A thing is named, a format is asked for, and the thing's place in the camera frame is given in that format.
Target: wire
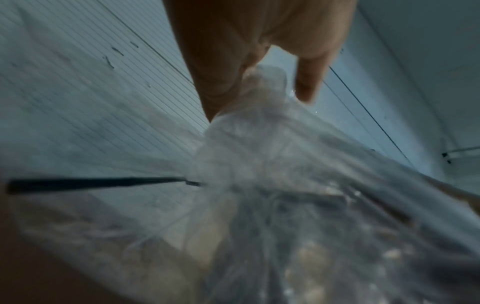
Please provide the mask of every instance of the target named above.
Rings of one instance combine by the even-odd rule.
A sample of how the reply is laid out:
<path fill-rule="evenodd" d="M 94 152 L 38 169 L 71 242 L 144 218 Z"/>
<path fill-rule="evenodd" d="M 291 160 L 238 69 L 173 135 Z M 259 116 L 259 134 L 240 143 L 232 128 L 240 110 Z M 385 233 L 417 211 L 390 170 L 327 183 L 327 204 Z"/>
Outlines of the wire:
<path fill-rule="evenodd" d="M 6 193 L 10 195 L 17 195 L 114 187 L 133 187 L 140 185 L 153 185 L 176 182 L 184 182 L 189 186 L 200 186 L 200 183 L 189 181 L 184 177 L 14 179 L 7 184 Z"/>

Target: clear plastic bag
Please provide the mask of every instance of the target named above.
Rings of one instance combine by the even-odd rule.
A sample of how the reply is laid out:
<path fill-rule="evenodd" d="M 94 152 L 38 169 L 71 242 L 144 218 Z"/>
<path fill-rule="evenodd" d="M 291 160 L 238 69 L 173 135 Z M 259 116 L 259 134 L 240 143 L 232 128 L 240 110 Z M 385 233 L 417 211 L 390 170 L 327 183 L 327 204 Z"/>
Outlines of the clear plastic bag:
<path fill-rule="evenodd" d="M 106 287 L 169 304 L 480 298 L 477 216 L 290 100 L 283 71 L 252 71 L 201 135 L 21 15 L 0 66 L 3 178 L 200 183 L 11 199 L 25 236 Z"/>

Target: black cable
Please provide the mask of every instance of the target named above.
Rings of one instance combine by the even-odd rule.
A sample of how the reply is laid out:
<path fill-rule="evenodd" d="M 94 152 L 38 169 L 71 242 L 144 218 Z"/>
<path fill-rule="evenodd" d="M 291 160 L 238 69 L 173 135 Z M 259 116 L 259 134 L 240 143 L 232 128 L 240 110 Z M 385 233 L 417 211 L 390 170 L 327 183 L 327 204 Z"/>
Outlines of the black cable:
<path fill-rule="evenodd" d="M 6 186 L 6 192 L 10 195 L 16 195 L 113 187 L 132 187 L 176 182 L 184 182 L 189 186 L 200 186 L 200 183 L 188 181 L 184 177 L 42 178 L 11 180 Z"/>

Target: crumpled plastic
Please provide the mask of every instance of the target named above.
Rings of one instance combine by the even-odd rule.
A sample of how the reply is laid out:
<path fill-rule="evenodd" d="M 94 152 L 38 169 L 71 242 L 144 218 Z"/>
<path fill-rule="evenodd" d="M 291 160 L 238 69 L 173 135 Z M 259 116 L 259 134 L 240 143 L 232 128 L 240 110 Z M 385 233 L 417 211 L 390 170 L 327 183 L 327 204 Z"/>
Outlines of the crumpled plastic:
<path fill-rule="evenodd" d="M 480 298 L 477 216 L 309 114 L 282 70 L 249 72 L 202 135 L 20 15 L 0 62 L 3 179 L 200 183 L 11 198 L 26 237 L 105 287 L 169 304 Z"/>

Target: ceiling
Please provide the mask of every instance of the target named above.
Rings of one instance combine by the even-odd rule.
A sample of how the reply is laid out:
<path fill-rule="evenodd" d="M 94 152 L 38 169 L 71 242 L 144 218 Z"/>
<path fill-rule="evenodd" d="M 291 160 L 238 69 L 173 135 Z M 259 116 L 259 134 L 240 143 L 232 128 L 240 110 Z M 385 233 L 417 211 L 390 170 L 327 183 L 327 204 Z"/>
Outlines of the ceiling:
<path fill-rule="evenodd" d="M 480 1 L 360 0 L 439 118 L 446 150 L 480 146 Z"/>

